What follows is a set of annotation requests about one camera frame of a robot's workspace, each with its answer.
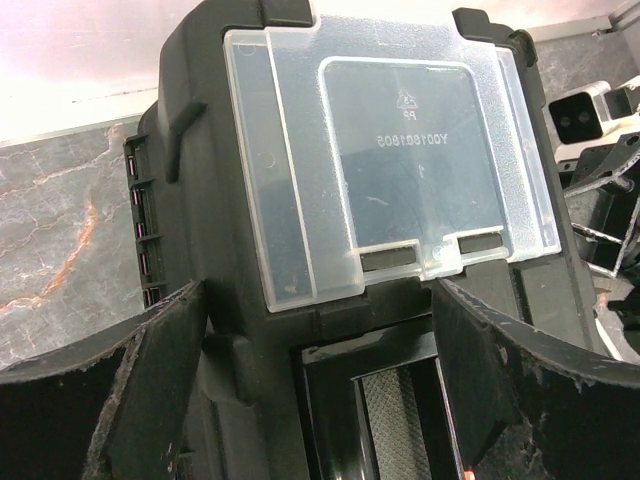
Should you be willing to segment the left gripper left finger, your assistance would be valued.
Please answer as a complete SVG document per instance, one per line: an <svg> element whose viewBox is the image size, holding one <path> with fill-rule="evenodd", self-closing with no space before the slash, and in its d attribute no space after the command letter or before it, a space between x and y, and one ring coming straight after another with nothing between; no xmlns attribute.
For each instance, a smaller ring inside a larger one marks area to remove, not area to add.
<svg viewBox="0 0 640 480"><path fill-rule="evenodd" d="M190 282L1 373L4 479L171 479L207 321Z"/></svg>

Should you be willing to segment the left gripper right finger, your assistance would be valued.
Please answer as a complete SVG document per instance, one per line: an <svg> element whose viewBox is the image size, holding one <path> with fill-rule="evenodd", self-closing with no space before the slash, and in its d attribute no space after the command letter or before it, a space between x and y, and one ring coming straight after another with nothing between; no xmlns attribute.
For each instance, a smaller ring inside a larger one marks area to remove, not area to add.
<svg viewBox="0 0 640 480"><path fill-rule="evenodd" d="M451 281L432 314L461 461L478 479L636 479L639 368L576 347Z"/></svg>

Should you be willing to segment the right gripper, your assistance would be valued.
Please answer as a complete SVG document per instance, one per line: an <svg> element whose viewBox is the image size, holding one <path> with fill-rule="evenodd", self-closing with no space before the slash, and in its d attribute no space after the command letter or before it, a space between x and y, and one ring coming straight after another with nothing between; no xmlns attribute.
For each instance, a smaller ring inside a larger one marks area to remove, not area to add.
<svg viewBox="0 0 640 480"><path fill-rule="evenodd" d="M579 256L617 277L639 245L639 130L557 166Z"/></svg>

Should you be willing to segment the black plastic toolbox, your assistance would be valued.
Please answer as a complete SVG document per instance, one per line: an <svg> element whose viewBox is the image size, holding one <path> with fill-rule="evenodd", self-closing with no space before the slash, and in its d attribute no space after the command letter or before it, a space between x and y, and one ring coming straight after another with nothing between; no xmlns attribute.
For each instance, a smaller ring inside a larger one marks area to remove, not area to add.
<svg viewBox="0 0 640 480"><path fill-rule="evenodd" d="M608 357L544 103L530 35L481 10L186 15L124 146L146 305L204 286L177 478L474 474L439 281Z"/></svg>

